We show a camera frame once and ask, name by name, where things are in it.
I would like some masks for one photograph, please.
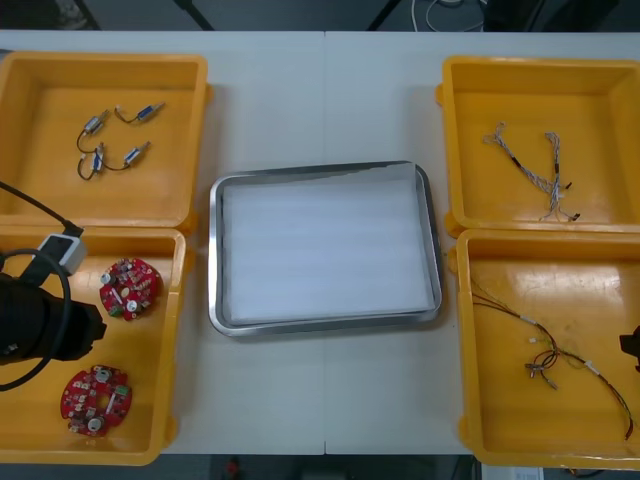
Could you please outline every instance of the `electronic component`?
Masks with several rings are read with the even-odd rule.
[[[100,173],[102,171],[102,166],[104,164],[104,143],[100,143],[95,151],[93,152],[93,162],[91,165],[91,169],[95,173]]]
[[[87,153],[83,153],[82,156],[80,157],[80,160],[78,161],[78,168],[77,168],[77,172],[78,175],[80,176],[80,178],[82,178],[83,180],[91,180],[93,178],[93,176],[97,173],[102,172],[102,168],[106,167],[109,168],[110,170],[114,170],[112,168],[110,168],[104,161],[104,143],[100,143],[94,150],[93,152],[89,152],[89,154],[92,155],[91,158],[91,173],[89,173],[89,175],[85,175],[82,173],[82,168],[84,166],[84,162],[87,159]]]
[[[82,148],[82,146],[80,145],[80,140],[82,140],[82,138],[87,135],[95,135],[98,132],[98,130],[100,130],[104,125],[104,121],[106,120],[108,115],[109,115],[109,110],[105,110],[99,116],[91,117],[91,119],[82,128],[80,135],[78,135],[78,138],[76,139],[76,147],[78,147],[78,150],[80,150],[81,153],[89,154],[94,152],[95,149],[85,150],[84,148]]]
[[[133,398],[127,381],[126,373],[105,365],[74,375],[60,399],[60,414],[69,419],[69,431],[102,437],[120,425]]]
[[[124,156],[124,164],[126,166],[130,166],[136,158],[149,148],[149,146],[151,146],[151,142],[145,142],[140,147],[133,147],[133,149]]]
[[[162,279],[148,263],[134,258],[118,260],[100,276],[100,301],[112,317],[138,318],[160,294]]]
[[[104,125],[104,121],[106,120],[108,115],[109,110],[105,110],[100,115],[91,117],[91,119],[85,124],[84,128],[82,129],[82,133],[84,133],[85,135],[95,134],[102,128],[102,126]]]
[[[164,105],[165,105],[165,102],[156,103],[155,105],[147,105],[142,110],[140,110],[135,117],[131,119],[124,118],[124,116],[122,115],[122,112],[120,111],[122,109],[120,105],[116,105],[116,108],[114,109],[114,113],[116,114],[116,117],[118,117],[120,120],[122,120],[125,123],[133,123],[136,121],[139,123],[142,123],[142,122],[146,122],[151,117],[153,117],[156,113],[158,113],[158,110],[164,107]]]

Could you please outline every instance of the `black cable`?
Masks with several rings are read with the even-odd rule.
[[[82,139],[82,137],[84,136],[85,131],[81,131],[80,135],[78,135],[78,138],[76,139],[76,147],[78,147],[78,150],[80,150],[82,153],[93,153],[95,152],[95,148],[93,150],[84,150],[81,146],[80,146],[80,140]]]
[[[67,220],[62,215],[54,212],[53,210],[51,210],[49,207],[47,207],[43,203],[40,203],[39,201],[37,201],[35,198],[30,197],[26,193],[23,193],[20,190],[18,190],[17,188],[12,187],[11,185],[8,185],[8,184],[6,184],[4,182],[1,182],[1,181],[0,181],[0,188],[2,188],[3,190],[6,190],[7,192],[15,195],[16,197],[21,198],[25,202],[28,202],[31,205],[33,205],[34,207],[39,208],[40,210],[42,210],[47,215],[55,218],[56,220],[58,220],[64,226],[64,228],[66,230],[68,230],[70,232],[70,234],[74,234],[76,236],[80,236],[82,234],[82,232],[83,232],[82,228],[78,227],[73,222]]]
[[[109,165],[107,165],[107,163],[104,160],[102,161],[102,165],[104,165],[104,168],[106,168],[107,170],[111,170],[112,172],[120,172],[122,170],[126,170],[127,168],[129,168],[129,165],[124,165],[123,167],[120,167],[120,168],[110,167]]]
[[[91,173],[87,177],[85,177],[82,174],[82,165],[84,164],[84,161],[86,159],[87,159],[87,157],[85,157],[84,155],[82,157],[80,157],[80,160],[78,160],[78,168],[76,169],[76,171],[78,172],[78,175],[80,176],[81,179],[89,181],[89,180],[91,180],[93,178],[93,175],[96,173],[96,171],[92,168],[91,169]]]
[[[69,322],[71,320],[71,286],[69,285],[69,279],[65,275],[60,264],[58,264],[58,262],[56,262],[46,253],[41,252],[40,250],[35,248],[18,248],[16,250],[2,253],[0,254],[0,263],[4,264],[7,258],[16,257],[18,255],[35,255],[38,258],[42,258],[47,263],[49,263],[49,266],[51,267],[53,272],[58,275],[58,278],[60,278],[60,284],[62,285],[62,318],[60,320],[60,326],[58,327],[58,331],[49,352],[44,357],[42,357],[42,360],[40,360],[35,367],[33,367],[23,376],[12,382],[0,385],[0,392],[6,392],[8,390],[12,390],[21,385],[24,385],[38,373],[40,373],[42,369],[44,369],[44,367],[47,366],[54,355],[58,353],[58,350],[60,350],[60,346],[62,345],[62,341],[64,340],[64,336],[67,333],[67,328],[69,327]]]
[[[136,115],[135,117],[133,117],[131,120],[127,120],[126,118],[124,118],[122,116],[122,114],[120,113],[119,109],[116,107],[113,109],[113,113],[115,113],[116,117],[118,117],[120,120],[122,120],[124,123],[133,123],[138,119],[138,116]]]

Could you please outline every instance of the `white paper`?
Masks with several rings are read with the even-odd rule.
[[[223,192],[234,325],[434,307],[412,164]]]

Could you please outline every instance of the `white connector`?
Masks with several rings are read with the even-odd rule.
[[[49,253],[51,256],[53,256],[52,252],[64,251],[65,253],[58,263],[68,275],[76,273],[82,261],[87,257],[87,247],[82,240],[62,233],[49,235],[40,244],[38,250]]]

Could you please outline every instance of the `red circuit board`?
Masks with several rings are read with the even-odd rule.
[[[160,294],[162,279],[148,263],[123,258],[100,277],[100,301],[112,317],[130,322],[153,305]]]
[[[69,381],[60,399],[60,414],[70,420],[69,431],[102,437],[122,423],[131,408],[132,396],[126,373],[94,365]]]

